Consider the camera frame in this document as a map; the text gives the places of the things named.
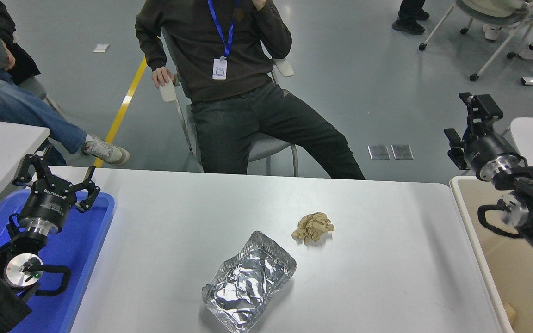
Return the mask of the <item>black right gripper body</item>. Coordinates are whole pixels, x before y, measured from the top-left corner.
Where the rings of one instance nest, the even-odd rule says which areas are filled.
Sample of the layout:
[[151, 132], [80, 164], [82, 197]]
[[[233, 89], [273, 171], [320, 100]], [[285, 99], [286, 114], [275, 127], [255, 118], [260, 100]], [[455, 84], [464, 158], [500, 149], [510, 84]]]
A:
[[497, 158], [514, 159], [514, 148], [501, 135], [485, 135], [464, 148], [465, 161], [473, 171], [480, 171]]

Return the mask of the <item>lanyard person's right hand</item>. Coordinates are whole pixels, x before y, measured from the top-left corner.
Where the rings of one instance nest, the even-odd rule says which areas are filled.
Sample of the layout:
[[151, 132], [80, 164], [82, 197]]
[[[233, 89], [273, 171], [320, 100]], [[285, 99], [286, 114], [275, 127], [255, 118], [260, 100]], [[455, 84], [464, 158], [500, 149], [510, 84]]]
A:
[[167, 83], [172, 83], [175, 85], [175, 81], [175, 75], [165, 66], [155, 69], [152, 73], [152, 82], [157, 89], [165, 86]]

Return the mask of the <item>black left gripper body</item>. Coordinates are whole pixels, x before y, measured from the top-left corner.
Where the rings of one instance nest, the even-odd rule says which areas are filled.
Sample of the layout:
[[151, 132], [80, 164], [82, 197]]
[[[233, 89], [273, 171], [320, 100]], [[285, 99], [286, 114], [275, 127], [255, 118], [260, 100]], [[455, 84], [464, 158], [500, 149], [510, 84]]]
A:
[[28, 223], [40, 219], [51, 222], [56, 228], [63, 228], [71, 207], [76, 203], [76, 194], [70, 192], [72, 183], [64, 179], [53, 180], [53, 185], [45, 179], [34, 181], [31, 192], [19, 213], [18, 223], [28, 228]]

